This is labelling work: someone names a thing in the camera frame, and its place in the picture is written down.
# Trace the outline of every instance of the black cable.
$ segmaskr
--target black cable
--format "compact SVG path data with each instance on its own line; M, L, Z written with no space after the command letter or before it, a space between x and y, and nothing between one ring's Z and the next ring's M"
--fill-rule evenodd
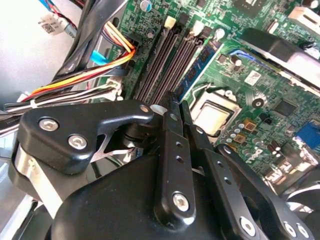
M86 19L83 21L77 47L74 49L70 57L64 62L63 66L57 73L57 76L63 75L68 72L81 70L78 68L87 47L95 46L98 42L98 37L105 23L118 12L128 0L96 0L91 8Z

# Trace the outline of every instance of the metal bracket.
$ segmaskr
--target metal bracket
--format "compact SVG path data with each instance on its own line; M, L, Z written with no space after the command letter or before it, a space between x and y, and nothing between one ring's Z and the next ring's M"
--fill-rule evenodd
M163 115L154 213L171 231L181 231L196 218L189 142L183 137L178 101L167 97Z

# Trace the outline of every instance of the electronic component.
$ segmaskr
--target electronic component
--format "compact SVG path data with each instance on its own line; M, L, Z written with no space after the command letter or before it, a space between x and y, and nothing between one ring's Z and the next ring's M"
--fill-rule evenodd
M226 55L221 54L217 60L219 61L219 63L224 64L227 61L227 59L228 57Z
M153 28L150 28L146 33L146 36L148 37L148 39L153 39L155 35L156 35L156 31Z
M201 127L209 135L210 141L215 143L216 134L219 132L221 135L241 110L235 96L226 97L223 89L211 93L205 91L192 107L191 117L194 124Z
M152 3L149 0L143 0L140 3L140 9L146 13L152 10Z
M274 149L274 147L272 145L267 145L266 148L270 151L270 153L272 153L272 155L276 155L277 151Z
M239 133L235 136L235 138L233 139L235 142L239 143L239 144L243 144L246 141L246 136Z
M177 87L195 52L203 43L198 37L183 38L150 100L151 104L158 104L166 91L173 91Z
M203 31L204 28L205 28L205 24L199 20L196 20L192 27L192 30L190 31L190 35L196 37Z
M291 114L294 113L296 108L297 106L282 99L279 103L276 104L276 106L272 110L280 114L281 116L289 117Z
M177 20L173 17L168 16L166 18L160 40L155 41L155 54L149 56L150 62L147 62L148 64L144 67L147 71L141 74L141 86L136 95L137 100L147 102L150 97L150 93L153 91L153 87L182 31L181 26L176 22Z
M250 18L255 18L265 5L266 0L235 0L233 5Z
M219 41L210 40L203 48L175 92L180 102L191 91L223 46L224 44Z
M254 138L253 140L252 140L252 142L253 142L253 144L254 145L256 145L257 147L261 147L262 146L262 144L263 144L263 141L260 139L260 138Z
M265 101L262 98L256 98L255 100L252 101L252 107L255 109L260 109L264 106Z
M254 28L246 29L240 41L260 53L266 59L300 76L304 79L302 84L311 86L312 88L320 88L320 62L297 46L283 38Z
M274 34L278 27L279 27L279 22L276 19L270 24L270 26L268 27L268 29L266 31L270 34Z
M247 130L247 131L249 131L249 132L252 132L252 131L255 130L256 127L257 127L257 124L256 124L253 120L251 120L251 119L249 119L249 118L246 118L246 119L243 121L243 123L244 123L244 129Z
M320 154L320 123L313 120L298 131L296 137L309 148Z
M206 5L206 0L197 0L196 5L200 8L203 8Z
M214 39L219 41L220 39L223 39L225 35L226 35L225 30L223 28L218 28L214 32Z
M315 9L319 6L319 1L318 0L302 0L302 6L310 9Z
M320 36L320 16L309 8L296 6L288 18L307 31L316 34L318 37Z
M233 55L230 60L236 67L239 67L242 65L241 59L238 58L236 55Z
M276 151L280 151L281 150L281 147L279 146L279 143L276 140L272 140L271 141L271 145L274 148L274 150L276 150Z

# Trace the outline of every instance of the white wire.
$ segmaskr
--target white wire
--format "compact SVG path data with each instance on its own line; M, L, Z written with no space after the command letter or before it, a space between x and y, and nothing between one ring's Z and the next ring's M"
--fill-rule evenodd
M196 98L196 93L201 91L202 89L213 89L213 88L216 88L215 85L211 85L211 83L209 84L206 84L206 85L203 85L203 86L200 86L198 88L196 88L195 90L192 91L192 102L190 103L190 109L193 107L193 105L196 103L197 101L197 98Z
M78 92L78 93L75 93L75 94L72 94L72 95L60 96L60 97L52 98L52 99L49 99L49 100L40 101L40 102L37 102L37 103L34 102L33 105L39 107L41 105L46 105L46 104L51 104L51 103L54 103L54 102L60 102L60 101L68 100L68 99L77 98L77 97L80 97L82 95L88 94L88 93L90 93L92 91L95 91L97 89L114 88L114 87L116 87L115 84L104 84L104 85L97 86L97 87L94 87L94 88L91 88L91 89L88 89L88 90L85 90L85 91L82 91L82 92ZM19 107L11 108L11 109L7 110L7 112L8 113L12 113L12 112L17 112L17 111L20 111L20 110L26 110L26 109L30 109L30 108L33 108L32 104L29 104L29 105L26 105L26 106L19 106Z

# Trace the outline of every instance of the hole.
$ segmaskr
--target hole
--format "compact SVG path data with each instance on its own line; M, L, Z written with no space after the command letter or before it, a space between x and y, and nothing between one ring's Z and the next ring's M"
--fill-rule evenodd
M181 144L181 142L178 142L178 141L175 143L175 145L176 145L178 148L182 148L182 147L183 147L183 145Z
M119 26L119 23L120 23L120 20L119 18L115 17L113 20L112 20L112 24L117 28Z
M225 150L225 152L227 154L231 154L231 150L229 148L227 148L226 146L224 146L223 149Z
M181 164L184 163L184 160L180 156L176 156L175 159L177 159L177 161Z
M173 113L170 114L170 117L175 120L178 121L178 117L176 115L174 115Z
M222 164L222 162L218 161L217 163L218 163L218 165L219 165L221 168L224 167L224 165Z
M231 181L230 181L227 177L225 177L224 180L225 180L225 182L226 182L227 184L229 184L229 185L232 184Z
M251 230L251 226L250 226L248 223L245 225L245 227L246 227L247 229Z

